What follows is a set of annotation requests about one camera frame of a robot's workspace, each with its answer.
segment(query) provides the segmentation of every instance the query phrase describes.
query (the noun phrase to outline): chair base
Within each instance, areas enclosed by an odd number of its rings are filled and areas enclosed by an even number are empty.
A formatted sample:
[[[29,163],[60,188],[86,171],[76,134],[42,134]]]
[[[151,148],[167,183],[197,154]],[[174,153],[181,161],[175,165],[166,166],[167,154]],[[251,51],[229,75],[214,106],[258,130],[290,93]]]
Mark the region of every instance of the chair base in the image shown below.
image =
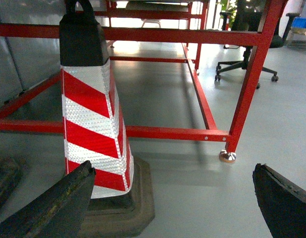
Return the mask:
[[[247,69],[248,68],[248,64],[249,64],[249,58],[250,58],[250,54],[251,54],[251,48],[247,47],[244,54],[243,54],[243,61],[221,61],[221,62],[218,62],[218,65],[216,67],[216,76],[215,76],[215,81],[220,81],[221,80],[221,73],[223,72],[227,72],[227,71],[230,71],[230,70],[234,70],[234,69],[237,69],[237,68],[241,68],[241,69]],[[225,65],[229,65],[228,67],[225,67],[225,68],[221,68],[221,64],[225,64]],[[262,68],[262,71],[264,72],[268,72],[268,73],[272,73],[273,76],[271,78],[271,81],[272,82],[277,82],[278,81],[278,76],[277,76],[277,72],[272,70],[272,69],[269,69],[269,68],[266,68],[266,67],[263,67]]]

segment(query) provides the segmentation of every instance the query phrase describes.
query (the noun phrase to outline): red beam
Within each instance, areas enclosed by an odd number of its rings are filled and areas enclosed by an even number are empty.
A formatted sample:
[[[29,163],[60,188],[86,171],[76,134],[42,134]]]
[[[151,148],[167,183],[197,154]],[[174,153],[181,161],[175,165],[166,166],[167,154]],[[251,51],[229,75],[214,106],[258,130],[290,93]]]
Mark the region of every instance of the red beam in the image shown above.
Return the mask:
[[[6,116],[15,112],[16,110],[18,110],[18,108],[28,103],[30,100],[32,100],[37,95],[39,95],[41,92],[48,89],[55,83],[57,83],[59,80],[60,80],[60,74],[57,74],[54,77],[51,77],[43,81],[39,85],[29,89],[24,94],[20,95],[18,98],[10,101],[8,104],[0,108],[0,119],[5,118]]]
[[[188,68],[192,76],[199,106],[201,108],[202,115],[204,118],[205,126],[207,129],[217,130],[216,122],[214,121],[214,118],[212,116],[212,112],[210,110],[206,95],[204,94],[203,87],[198,79],[197,72],[194,69],[194,65],[190,59],[188,60]]]
[[[59,38],[58,25],[0,23],[0,36],[24,38]]]
[[[148,126],[126,126],[127,136],[156,139],[230,141],[231,136],[223,130],[186,129]],[[60,121],[0,119],[0,131],[63,134]]]
[[[171,43],[201,43],[256,46],[261,33],[238,31],[178,30],[153,28],[104,27],[107,40]],[[56,25],[21,25],[0,23],[0,36],[25,38],[59,38]]]
[[[63,123],[58,121],[0,119],[0,130],[63,134]]]
[[[191,14],[189,12],[179,11],[146,11],[146,10],[125,10],[113,9],[109,11],[95,11],[96,16],[119,17],[119,18],[139,18],[139,19],[199,19],[200,14]]]
[[[229,141],[231,136],[223,130],[186,129],[148,126],[126,126],[127,136],[154,139]]]
[[[258,45],[262,35],[256,32],[231,32],[207,30],[178,30],[153,28],[104,27],[107,39],[121,41]]]
[[[111,60],[121,61],[144,61],[144,62],[166,62],[166,63],[187,63],[187,59],[166,59],[166,58],[145,58],[145,57],[122,57],[110,56]]]
[[[228,152],[235,152],[237,149],[238,141],[249,112],[265,57],[274,34],[276,24],[279,20],[278,14],[282,12],[284,2],[284,0],[273,0],[266,2],[259,27],[259,30],[262,30],[264,38],[262,38],[259,46],[253,47],[252,49],[247,72],[230,127],[232,139],[230,142],[226,143],[226,150]]]

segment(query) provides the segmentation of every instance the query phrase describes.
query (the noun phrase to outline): chair seat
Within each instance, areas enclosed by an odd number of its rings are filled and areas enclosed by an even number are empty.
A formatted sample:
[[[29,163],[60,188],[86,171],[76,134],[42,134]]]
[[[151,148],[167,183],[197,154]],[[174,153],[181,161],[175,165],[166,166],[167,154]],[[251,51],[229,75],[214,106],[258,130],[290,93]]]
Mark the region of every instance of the chair seat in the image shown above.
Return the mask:
[[[274,35],[272,38],[270,48],[281,48],[283,47],[283,45],[284,42],[282,40],[282,37],[280,37],[279,35]]]

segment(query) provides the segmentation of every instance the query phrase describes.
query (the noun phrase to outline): traffic cone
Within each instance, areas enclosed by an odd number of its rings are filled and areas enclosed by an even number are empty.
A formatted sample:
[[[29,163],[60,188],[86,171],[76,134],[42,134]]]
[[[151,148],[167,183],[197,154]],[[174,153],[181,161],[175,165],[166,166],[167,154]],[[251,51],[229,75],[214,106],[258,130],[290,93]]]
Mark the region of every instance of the traffic cone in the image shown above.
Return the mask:
[[[139,235],[154,218],[150,167],[131,154],[103,29],[88,0],[66,2],[59,34],[66,171],[86,160],[96,171],[79,237]]]
[[[103,30],[91,14],[70,11],[60,24],[64,144],[67,174],[90,160],[97,173],[92,198],[103,198],[130,191],[133,157]],[[88,25],[73,28],[73,20]]]

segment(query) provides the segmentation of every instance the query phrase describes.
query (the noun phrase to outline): black rubber object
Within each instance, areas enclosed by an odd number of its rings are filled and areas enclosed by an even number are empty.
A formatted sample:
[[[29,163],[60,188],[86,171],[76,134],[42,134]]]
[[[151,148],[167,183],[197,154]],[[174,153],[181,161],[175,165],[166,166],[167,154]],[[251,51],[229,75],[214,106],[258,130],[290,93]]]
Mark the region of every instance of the black rubber object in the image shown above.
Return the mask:
[[[82,13],[75,11],[76,2]],[[108,61],[104,32],[88,0],[66,2],[66,14],[59,23],[59,47],[62,66],[102,66]]]
[[[270,167],[253,172],[257,203],[274,238],[306,238],[306,191]]]
[[[86,161],[27,206],[0,223],[0,238],[74,238],[95,181]]]

